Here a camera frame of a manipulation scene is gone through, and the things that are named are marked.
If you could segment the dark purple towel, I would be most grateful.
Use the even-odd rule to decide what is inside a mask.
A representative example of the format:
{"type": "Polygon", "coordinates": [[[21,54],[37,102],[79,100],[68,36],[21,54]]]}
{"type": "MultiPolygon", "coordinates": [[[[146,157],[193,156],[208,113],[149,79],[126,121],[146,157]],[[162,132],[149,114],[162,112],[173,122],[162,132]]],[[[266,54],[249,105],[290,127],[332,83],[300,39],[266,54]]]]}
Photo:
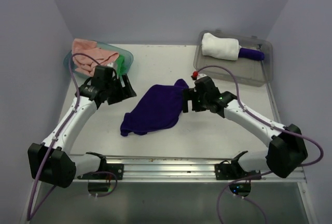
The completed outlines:
{"type": "Polygon", "coordinates": [[[183,79],[178,79],[171,86],[153,85],[135,108],[125,113],[120,135],[146,135],[175,126],[182,112],[183,90],[188,88],[183,79]]]}

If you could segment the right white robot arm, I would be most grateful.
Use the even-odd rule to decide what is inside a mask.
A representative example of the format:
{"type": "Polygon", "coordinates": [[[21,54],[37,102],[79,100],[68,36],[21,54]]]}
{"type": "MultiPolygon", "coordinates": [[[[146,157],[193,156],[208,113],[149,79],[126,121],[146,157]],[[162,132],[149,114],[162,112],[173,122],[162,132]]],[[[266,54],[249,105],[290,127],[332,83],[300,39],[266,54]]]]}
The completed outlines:
{"type": "Polygon", "coordinates": [[[267,150],[259,152],[243,151],[230,160],[221,162],[217,169],[226,174],[227,179],[241,179],[257,175],[267,170],[280,178],[286,178],[307,158],[308,153],[301,130],[294,124],[284,126],[261,116],[258,121],[241,106],[236,95],[229,91],[219,92],[216,86],[195,86],[183,90],[183,112],[188,112],[188,102],[195,112],[209,110],[230,120],[256,136],[267,150]]]}

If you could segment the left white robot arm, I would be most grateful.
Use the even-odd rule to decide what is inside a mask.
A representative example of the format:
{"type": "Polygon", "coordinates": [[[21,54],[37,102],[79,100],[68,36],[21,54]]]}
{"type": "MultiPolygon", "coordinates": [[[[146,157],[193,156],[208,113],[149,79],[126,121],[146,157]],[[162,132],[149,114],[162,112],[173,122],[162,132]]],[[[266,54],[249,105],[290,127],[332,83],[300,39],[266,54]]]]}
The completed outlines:
{"type": "Polygon", "coordinates": [[[33,143],[28,151],[33,179],[61,188],[85,174],[103,178],[108,172],[106,157],[96,152],[70,156],[76,138],[90,119],[107,102],[109,105],[135,97],[128,75],[110,80],[89,78],[77,87],[72,105],[56,128],[40,144],[33,143]]]}

